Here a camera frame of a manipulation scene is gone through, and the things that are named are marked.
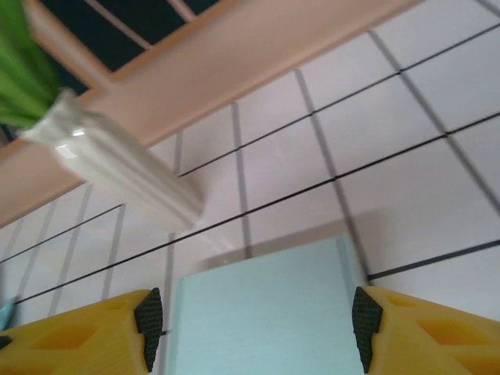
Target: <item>white plastic pot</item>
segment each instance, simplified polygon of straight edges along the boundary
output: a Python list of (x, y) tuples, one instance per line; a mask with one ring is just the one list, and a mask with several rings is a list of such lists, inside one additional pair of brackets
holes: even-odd
[(191, 228), (200, 196), (111, 119), (89, 112), (64, 89), (22, 135), (50, 147), (64, 168), (142, 210), (169, 232)]

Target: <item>white tiled wall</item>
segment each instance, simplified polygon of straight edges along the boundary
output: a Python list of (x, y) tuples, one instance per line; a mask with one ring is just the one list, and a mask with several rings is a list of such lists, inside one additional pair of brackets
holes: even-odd
[(175, 239), (89, 184), (3, 227), (2, 295), (36, 295), (28, 323), (347, 232), (375, 285), (500, 320), (500, 12), (482, 3), (423, 2), (154, 146), (205, 199)]

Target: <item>black textured grip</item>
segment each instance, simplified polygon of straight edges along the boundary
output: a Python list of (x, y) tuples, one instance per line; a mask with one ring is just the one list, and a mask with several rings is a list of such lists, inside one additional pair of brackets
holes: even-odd
[(151, 293), (135, 308), (134, 316), (137, 331), (145, 336), (144, 359), (151, 373), (163, 325), (162, 298), (157, 287), (152, 289)]
[(383, 312), (384, 310), (362, 287), (356, 288), (354, 304), (352, 306), (352, 326), (354, 327), (359, 357), (361, 358), (365, 373), (368, 373), (370, 370), (373, 358), (372, 336), (380, 328)]
[(13, 340), (9, 336), (0, 336), (0, 349), (3, 349), (11, 342), (13, 342)]

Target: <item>light blue panel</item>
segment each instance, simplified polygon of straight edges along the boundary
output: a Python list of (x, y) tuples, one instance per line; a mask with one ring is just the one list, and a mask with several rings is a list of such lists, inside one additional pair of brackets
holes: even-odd
[(361, 375), (346, 237), (185, 277), (177, 283), (169, 375)]

